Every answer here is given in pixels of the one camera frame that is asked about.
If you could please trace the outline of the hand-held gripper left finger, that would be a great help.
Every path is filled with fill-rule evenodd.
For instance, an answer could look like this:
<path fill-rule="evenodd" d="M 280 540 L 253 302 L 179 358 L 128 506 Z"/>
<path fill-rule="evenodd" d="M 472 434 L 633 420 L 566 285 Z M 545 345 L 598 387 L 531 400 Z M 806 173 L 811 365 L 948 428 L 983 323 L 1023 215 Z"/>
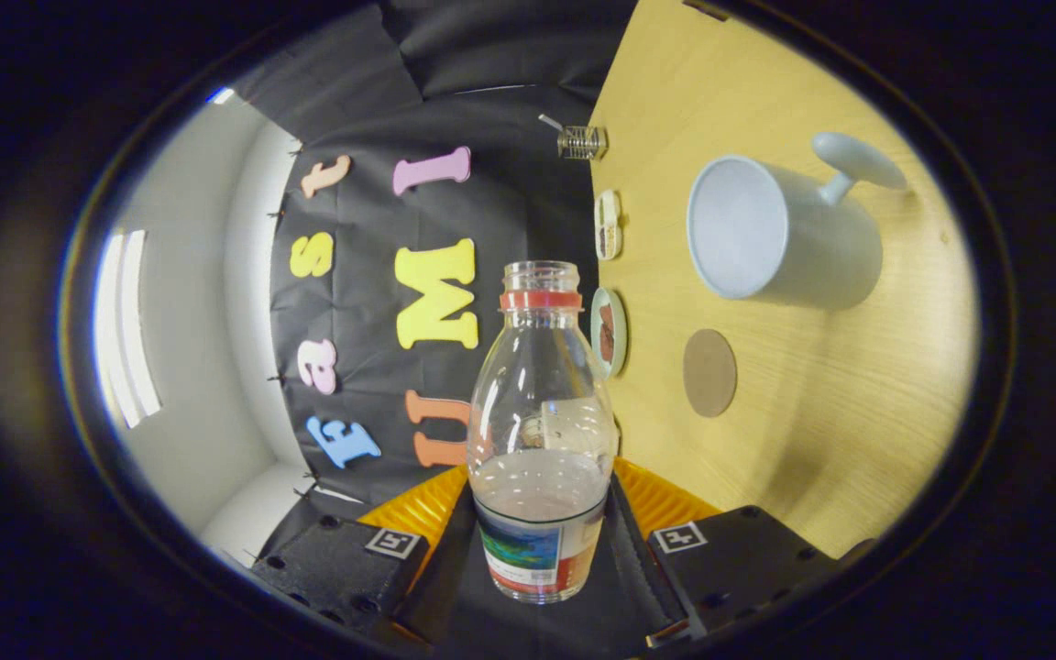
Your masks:
<path fill-rule="evenodd" d="M 269 588 L 397 648 L 444 644 L 475 527 L 467 473 L 452 467 L 364 517 L 298 502 L 248 570 Z"/>

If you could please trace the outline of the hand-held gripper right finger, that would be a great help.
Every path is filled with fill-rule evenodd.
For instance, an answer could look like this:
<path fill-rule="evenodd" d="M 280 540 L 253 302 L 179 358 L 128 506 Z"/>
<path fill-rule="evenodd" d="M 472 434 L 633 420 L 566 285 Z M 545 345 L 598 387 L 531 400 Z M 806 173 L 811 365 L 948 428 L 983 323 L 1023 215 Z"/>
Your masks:
<path fill-rule="evenodd" d="M 624 458 L 603 533 L 612 582 L 600 596 L 638 648 L 731 639 L 846 565 L 762 507 L 718 510 Z"/>

